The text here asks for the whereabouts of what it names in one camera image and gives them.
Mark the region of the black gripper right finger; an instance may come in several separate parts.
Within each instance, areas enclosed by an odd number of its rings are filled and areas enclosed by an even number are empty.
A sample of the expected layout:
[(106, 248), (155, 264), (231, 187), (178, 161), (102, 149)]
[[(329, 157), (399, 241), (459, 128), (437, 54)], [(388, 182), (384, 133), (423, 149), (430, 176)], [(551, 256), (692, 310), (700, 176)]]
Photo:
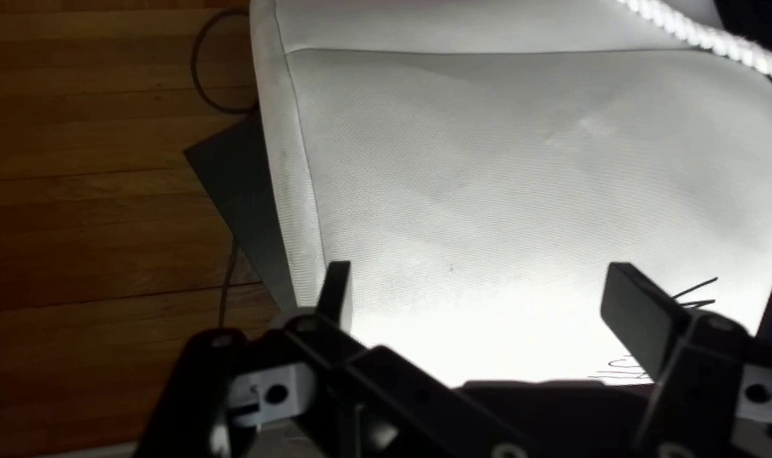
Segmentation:
[(641, 372), (660, 378), (692, 312), (632, 262), (611, 262), (601, 292), (601, 321)]

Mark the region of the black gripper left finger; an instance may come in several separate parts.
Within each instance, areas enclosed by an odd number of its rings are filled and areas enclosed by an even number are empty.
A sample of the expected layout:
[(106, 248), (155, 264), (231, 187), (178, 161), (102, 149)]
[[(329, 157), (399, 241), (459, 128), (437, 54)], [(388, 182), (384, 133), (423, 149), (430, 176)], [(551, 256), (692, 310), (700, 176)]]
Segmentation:
[(327, 268), (316, 312), (332, 321), (334, 325), (342, 322), (350, 278), (352, 278), (352, 264), (347, 259), (332, 262)]

